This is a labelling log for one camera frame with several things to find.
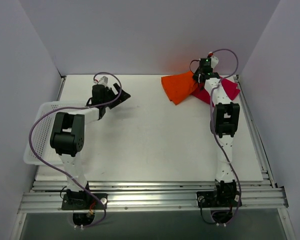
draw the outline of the fabric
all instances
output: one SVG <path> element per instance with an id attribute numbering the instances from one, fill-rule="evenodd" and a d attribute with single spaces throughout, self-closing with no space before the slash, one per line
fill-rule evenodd
<path id="1" fill-rule="evenodd" d="M 198 87 L 198 84 L 193 80 L 192 76 L 193 73 L 188 71 L 186 73 L 163 76 L 161 78 L 161 83 L 167 97 L 175 105 L 185 100 Z"/>
<path id="2" fill-rule="evenodd" d="M 221 82 L 225 93 L 228 95 L 228 97 L 233 101 L 238 94 L 240 93 L 240 90 L 237 89 L 238 84 L 235 82 L 232 82 L 228 79 L 224 79 Z M 198 87 L 192 92 L 192 95 L 195 96 L 196 98 L 200 99 L 201 101 L 210 104 L 210 95 L 205 90 L 205 85 L 200 83 L 197 85 Z"/>

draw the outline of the white plastic basket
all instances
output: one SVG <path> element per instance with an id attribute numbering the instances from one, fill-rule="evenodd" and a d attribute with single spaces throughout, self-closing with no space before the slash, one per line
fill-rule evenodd
<path id="1" fill-rule="evenodd" d="M 35 121 L 38 120 L 44 114 L 61 108 L 61 107 L 84 107 L 86 102 L 83 101 L 50 101 L 42 104 L 36 114 Z M 73 112 L 73 109 L 61 110 L 61 112 Z M 50 135 L 52 127 L 54 125 L 54 120 L 57 112 L 50 114 L 45 117 L 39 124 L 35 127 L 32 134 L 32 145 L 35 151 L 40 157 L 45 161 L 53 165 L 62 165 L 60 157 L 56 154 L 56 151 L 50 147 Z M 27 164 L 32 165 L 44 165 L 31 151 L 29 143 L 27 142 L 23 160 Z"/>

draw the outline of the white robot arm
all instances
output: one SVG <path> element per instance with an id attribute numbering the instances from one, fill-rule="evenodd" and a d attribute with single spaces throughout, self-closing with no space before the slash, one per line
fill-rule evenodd
<path id="1" fill-rule="evenodd" d="M 193 74 L 193 79 L 204 84 L 204 89 L 210 96 L 212 94 L 214 109 L 210 129 L 213 134 L 215 133 L 216 140 L 222 147 L 221 149 L 217 146 L 216 150 L 216 193 L 209 196 L 211 202 L 210 205 L 205 203 L 206 207 L 228 207 L 235 204 L 233 201 L 237 200 L 238 195 L 236 178 L 230 164 L 233 161 L 233 139 L 238 129 L 240 106 L 229 99 L 220 81 L 221 77 L 213 71 L 218 62 L 219 60 L 213 54 L 209 54 L 207 58 L 199 60 L 199 67 Z"/>
<path id="2" fill-rule="evenodd" d="M 225 92 L 224 87 L 221 83 L 219 83 L 219 78 L 210 78 L 205 81 L 204 89 L 211 94 L 213 88 L 219 87 L 213 91 L 212 101 L 215 106 L 218 104 L 222 105 L 230 105 L 231 100 Z M 217 136 L 217 139 L 224 151 L 226 152 L 230 163 L 232 162 L 232 147 L 233 147 L 233 139 L 234 137 L 231 135 L 223 135 L 222 137 Z M 220 183 L 224 181 L 225 183 L 232 183 L 235 179 L 233 172 L 229 166 L 229 162 L 227 161 L 223 151 L 218 147 L 217 148 L 217 171 L 215 175 L 215 179 Z"/>
<path id="3" fill-rule="evenodd" d="M 86 105 L 90 108 L 73 112 L 58 112 L 55 115 L 50 146 L 55 149 L 62 160 L 64 170 L 72 176 L 72 178 L 67 176 L 67 200 L 63 201 L 63 203 L 67 203 L 67 207 L 65 209 L 62 204 L 61 209 L 63 210 L 88 208 L 91 204 L 91 196 L 73 180 L 89 190 L 89 183 L 85 177 L 81 160 L 86 126 L 91 122 L 100 120 L 105 115 L 106 108 L 112 109 L 130 98 L 130 95 L 120 89 L 119 85 L 115 83 L 113 86 L 118 93 L 121 92 L 120 96 L 115 95 L 112 89 L 108 87 L 108 78 L 104 76 L 92 87 L 92 97 Z"/>

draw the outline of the black mounting plate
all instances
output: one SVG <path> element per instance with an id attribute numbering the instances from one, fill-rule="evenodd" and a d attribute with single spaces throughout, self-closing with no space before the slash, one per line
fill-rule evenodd
<path id="1" fill-rule="evenodd" d="M 217 201 L 216 201 L 216 198 L 214 196 L 215 192 L 213 190 L 211 191 L 198 191 L 196 193 L 196 201 L 197 201 L 197 204 L 198 204 L 198 208 L 200 208 L 200 205 L 202 204 L 202 208 L 205 209 L 205 208 L 218 208 L 218 207 L 226 207 L 228 208 L 229 205 L 227 204 L 219 204 Z M 204 197 L 204 201 L 201 203 L 199 201 L 199 197 Z M 235 201 L 234 199 L 232 200 L 232 205 L 233 206 L 237 206 L 238 202 Z"/>
<path id="2" fill-rule="evenodd" d="M 93 195 L 95 195 L 98 199 L 105 198 L 106 202 L 105 202 L 104 207 L 107 208 L 108 194 L 106 194 L 106 193 L 94 193 Z M 67 194 L 65 194 L 65 195 L 63 195 L 63 201 L 62 201 L 61 209 L 62 210 L 89 210 L 90 205 L 92 203 L 93 203 L 93 201 L 90 204 L 86 205 L 86 206 L 73 204 L 71 201 L 69 201 Z M 100 203 L 97 202 L 94 205 L 93 210 L 103 210 L 104 207 Z"/>

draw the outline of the gray wall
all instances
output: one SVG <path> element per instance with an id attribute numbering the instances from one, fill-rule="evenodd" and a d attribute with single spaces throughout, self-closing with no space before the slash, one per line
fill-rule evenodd
<path id="1" fill-rule="evenodd" d="M 281 0 L 242 72 L 242 86 L 300 239 L 300 0 Z"/>
<path id="2" fill-rule="evenodd" d="M 238 54 L 241 72 L 279 0 L 20 2 L 56 67 L 68 75 L 181 73 L 218 48 Z M 217 71 L 230 73 L 231 54 L 218 57 Z"/>
<path id="3" fill-rule="evenodd" d="M 8 239 L 34 167 L 24 164 L 40 104 L 54 100 L 60 76 L 17 0 L 0 0 L 0 240 Z"/>

